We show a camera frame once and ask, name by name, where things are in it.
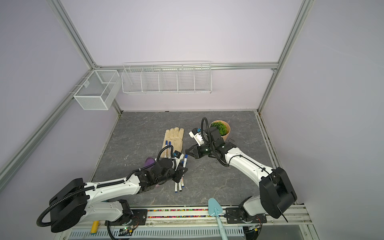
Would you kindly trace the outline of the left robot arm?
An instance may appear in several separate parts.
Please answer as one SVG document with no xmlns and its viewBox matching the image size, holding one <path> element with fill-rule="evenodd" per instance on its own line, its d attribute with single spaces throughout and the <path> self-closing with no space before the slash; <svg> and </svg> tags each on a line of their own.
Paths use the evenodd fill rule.
<svg viewBox="0 0 384 240">
<path fill-rule="evenodd" d="M 123 196 L 148 192 L 170 180 L 178 183 L 187 170 L 176 159 L 160 159 L 121 179 L 100 183 L 85 183 L 81 178 L 72 180 L 50 200 L 36 224 L 50 227 L 53 233 L 83 222 L 131 225 L 135 215 Z"/>
</svg>

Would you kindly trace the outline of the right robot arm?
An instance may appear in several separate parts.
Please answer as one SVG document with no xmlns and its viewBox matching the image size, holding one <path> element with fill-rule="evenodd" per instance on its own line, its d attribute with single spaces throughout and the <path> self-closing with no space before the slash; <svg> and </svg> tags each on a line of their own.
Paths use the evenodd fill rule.
<svg viewBox="0 0 384 240">
<path fill-rule="evenodd" d="M 186 149 L 187 155 L 195 159 L 204 156 L 215 158 L 225 167 L 235 167 L 259 187 L 258 196 L 249 197 L 239 204 L 239 220 L 250 222 L 259 214 L 278 219 L 296 202 L 297 194 L 281 167 L 273 169 L 252 159 L 235 144 L 225 142 L 214 127 L 208 131 L 194 128 L 189 135 L 196 144 Z"/>
</svg>

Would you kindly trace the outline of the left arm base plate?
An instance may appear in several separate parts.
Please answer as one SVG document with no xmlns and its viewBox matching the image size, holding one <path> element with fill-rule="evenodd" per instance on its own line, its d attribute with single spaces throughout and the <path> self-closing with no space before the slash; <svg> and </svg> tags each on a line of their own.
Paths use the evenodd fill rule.
<svg viewBox="0 0 384 240">
<path fill-rule="evenodd" d="M 142 226 L 146 224 L 148 215 L 147 209 L 133 209 L 131 214 L 123 214 L 114 222 L 109 222 L 110 226 Z"/>
</svg>

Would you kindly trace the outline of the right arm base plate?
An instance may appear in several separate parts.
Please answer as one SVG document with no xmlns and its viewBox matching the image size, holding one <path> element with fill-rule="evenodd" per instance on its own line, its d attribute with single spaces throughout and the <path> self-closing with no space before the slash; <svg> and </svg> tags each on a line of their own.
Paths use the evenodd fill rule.
<svg viewBox="0 0 384 240">
<path fill-rule="evenodd" d="M 225 218 L 228 224 L 264 224 L 267 223 L 265 214 L 249 215 L 245 210 L 239 207 L 225 208 Z"/>
</svg>

